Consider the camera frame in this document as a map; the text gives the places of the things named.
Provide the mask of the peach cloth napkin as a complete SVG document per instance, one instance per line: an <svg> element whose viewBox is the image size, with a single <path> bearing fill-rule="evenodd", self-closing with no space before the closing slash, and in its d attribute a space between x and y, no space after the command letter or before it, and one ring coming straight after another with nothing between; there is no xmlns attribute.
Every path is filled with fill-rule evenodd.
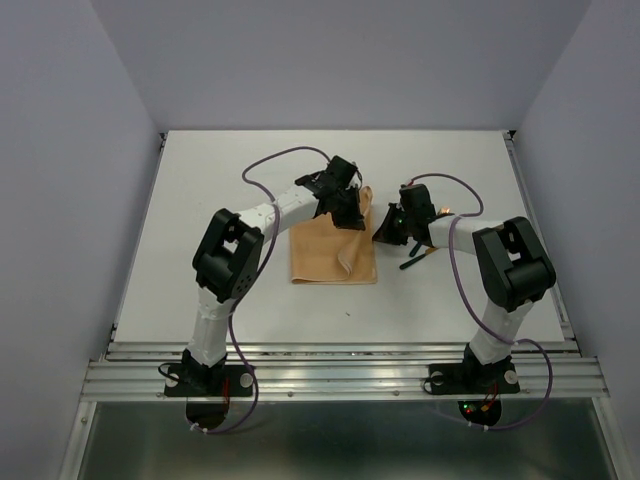
<svg viewBox="0 0 640 480"><path fill-rule="evenodd" d="M373 190L360 190L363 231L336 228L329 215L289 230L293 284L367 285L377 282L373 245Z"/></svg>

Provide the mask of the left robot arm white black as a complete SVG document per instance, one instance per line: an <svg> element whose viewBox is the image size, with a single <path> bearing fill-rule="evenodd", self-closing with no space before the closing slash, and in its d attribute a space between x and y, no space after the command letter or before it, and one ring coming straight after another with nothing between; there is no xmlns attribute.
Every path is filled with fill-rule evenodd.
<svg viewBox="0 0 640 480"><path fill-rule="evenodd" d="M220 209L213 215L192 260L198 286L194 332L180 363L166 373L168 379L202 394L222 384L234 311L270 259L278 236L321 215L329 215L340 229L365 228L356 186L361 174L354 163L339 156L324 169L299 177L279 195L247 174L244 171L242 179L263 190L268 201L240 212Z"/></svg>

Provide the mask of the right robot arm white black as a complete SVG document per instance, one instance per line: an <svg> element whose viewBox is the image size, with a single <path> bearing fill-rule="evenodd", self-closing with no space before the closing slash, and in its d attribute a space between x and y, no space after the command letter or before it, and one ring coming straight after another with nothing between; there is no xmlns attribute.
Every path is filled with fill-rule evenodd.
<svg viewBox="0 0 640 480"><path fill-rule="evenodd" d="M478 325L460 366L461 381L472 390L482 390L495 380L495 365L510 356L524 318L556 283L552 262L527 218L488 221L482 218L483 213L482 202L476 212L439 213L425 185L403 185L399 201L389 205L373 236L379 243L404 245L413 239L448 251L456 288ZM477 261L487 297L481 316L473 310L462 286L458 252Z"/></svg>

